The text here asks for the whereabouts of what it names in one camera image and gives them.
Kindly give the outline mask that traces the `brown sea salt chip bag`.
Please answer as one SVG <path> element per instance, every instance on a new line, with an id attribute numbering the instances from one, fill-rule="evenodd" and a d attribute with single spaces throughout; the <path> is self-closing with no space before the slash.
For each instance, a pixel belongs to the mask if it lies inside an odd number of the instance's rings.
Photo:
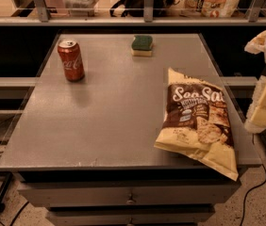
<path id="1" fill-rule="evenodd" d="M 236 154 L 223 89 L 169 69 L 165 117 L 155 147 L 183 154 L 237 180 Z"/>

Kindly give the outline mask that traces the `green and yellow sponge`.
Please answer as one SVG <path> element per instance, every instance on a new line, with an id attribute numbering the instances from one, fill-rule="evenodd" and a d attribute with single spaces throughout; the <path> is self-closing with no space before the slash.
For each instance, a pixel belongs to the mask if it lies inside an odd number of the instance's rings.
<path id="1" fill-rule="evenodd" d="M 134 57 L 150 57 L 152 55 L 153 38 L 149 35 L 135 35 L 131 43 L 131 54 Z"/>

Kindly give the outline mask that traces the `black bag on shelf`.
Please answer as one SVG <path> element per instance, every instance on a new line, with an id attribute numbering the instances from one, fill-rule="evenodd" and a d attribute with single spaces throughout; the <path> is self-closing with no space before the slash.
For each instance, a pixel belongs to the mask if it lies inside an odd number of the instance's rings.
<path id="1" fill-rule="evenodd" d="M 124 6 L 122 17 L 142 17 L 148 8 L 154 17 L 161 17 L 166 15 L 171 6 L 178 3 L 179 0 L 119 0 L 110 8 L 109 15 L 115 17 L 115 10 Z"/>

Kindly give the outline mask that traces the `metal drawer knob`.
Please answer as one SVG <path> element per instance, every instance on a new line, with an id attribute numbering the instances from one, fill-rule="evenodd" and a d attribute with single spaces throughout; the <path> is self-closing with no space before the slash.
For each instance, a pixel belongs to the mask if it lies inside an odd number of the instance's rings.
<path id="1" fill-rule="evenodd" d="M 136 201 L 133 199 L 133 196 L 132 195 L 129 195 L 126 203 L 128 205 L 134 205 L 136 203 Z"/>

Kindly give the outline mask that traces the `grey drawer cabinet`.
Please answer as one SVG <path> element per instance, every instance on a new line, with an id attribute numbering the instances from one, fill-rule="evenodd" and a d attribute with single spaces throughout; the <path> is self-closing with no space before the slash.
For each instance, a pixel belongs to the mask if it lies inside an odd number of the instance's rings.
<path id="1" fill-rule="evenodd" d="M 169 69 L 221 84 L 198 34 L 157 34 L 150 57 L 132 36 L 79 35 L 86 76 L 68 82 L 46 59 L 0 159 L 20 193 L 56 226 L 169 226 L 208 218 L 239 183 L 155 147 Z M 134 205 L 126 203 L 132 195 Z"/>

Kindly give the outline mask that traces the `red coca-cola can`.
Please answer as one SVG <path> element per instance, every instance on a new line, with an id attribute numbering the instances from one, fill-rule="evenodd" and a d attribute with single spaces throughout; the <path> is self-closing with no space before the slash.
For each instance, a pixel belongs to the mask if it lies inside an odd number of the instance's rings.
<path id="1" fill-rule="evenodd" d="M 84 78 L 85 72 L 80 47 L 75 40 L 61 40 L 58 43 L 58 54 L 68 81 L 75 82 Z"/>

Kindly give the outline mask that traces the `clear plastic container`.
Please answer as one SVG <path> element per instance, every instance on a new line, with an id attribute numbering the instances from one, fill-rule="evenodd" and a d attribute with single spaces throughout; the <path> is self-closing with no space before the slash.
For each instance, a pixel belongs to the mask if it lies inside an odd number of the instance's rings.
<path id="1" fill-rule="evenodd" d="M 71 16 L 91 17 L 98 0 L 63 0 L 63 3 Z"/>

